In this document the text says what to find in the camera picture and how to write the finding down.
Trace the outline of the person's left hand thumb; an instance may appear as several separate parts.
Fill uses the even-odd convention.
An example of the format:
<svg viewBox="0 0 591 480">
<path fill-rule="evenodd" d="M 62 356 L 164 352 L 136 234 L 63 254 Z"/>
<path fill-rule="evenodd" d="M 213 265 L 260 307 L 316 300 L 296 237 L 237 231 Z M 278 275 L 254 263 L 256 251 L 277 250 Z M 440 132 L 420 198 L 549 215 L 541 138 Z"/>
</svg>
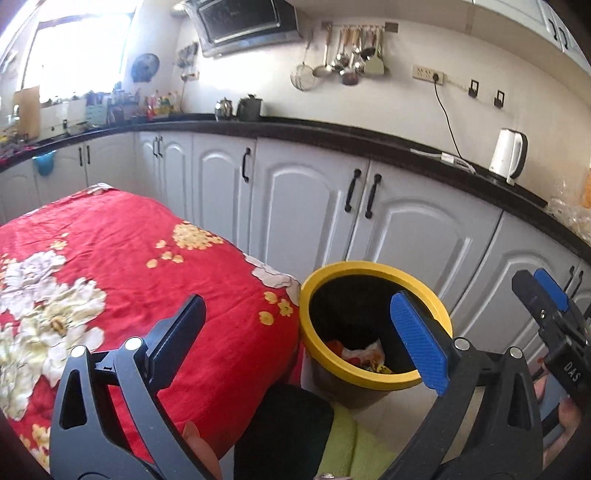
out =
<svg viewBox="0 0 591 480">
<path fill-rule="evenodd" d="M 207 468 L 216 480 L 222 479 L 221 465 L 219 460 L 204 439 L 200 437 L 197 426 L 191 421 L 186 422 L 182 431 L 182 437 L 190 447 L 192 452 L 197 456 L 202 464 Z"/>
</svg>

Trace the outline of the person's right hand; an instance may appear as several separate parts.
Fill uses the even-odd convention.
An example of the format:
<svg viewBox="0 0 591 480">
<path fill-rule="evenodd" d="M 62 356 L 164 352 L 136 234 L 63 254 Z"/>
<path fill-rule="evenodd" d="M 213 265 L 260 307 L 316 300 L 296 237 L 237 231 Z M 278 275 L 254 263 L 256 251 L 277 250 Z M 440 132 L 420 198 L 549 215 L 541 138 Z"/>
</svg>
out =
<svg viewBox="0 0 591 480">
<path fill-rule="evenodd" d="M 543 468 L 546 469 L 562 452 L 578 429 L 582 414 L 571 398 L 564 398 L 558 406 L 559 422 L 564 431 L 543 454 Z"/>
</svg>

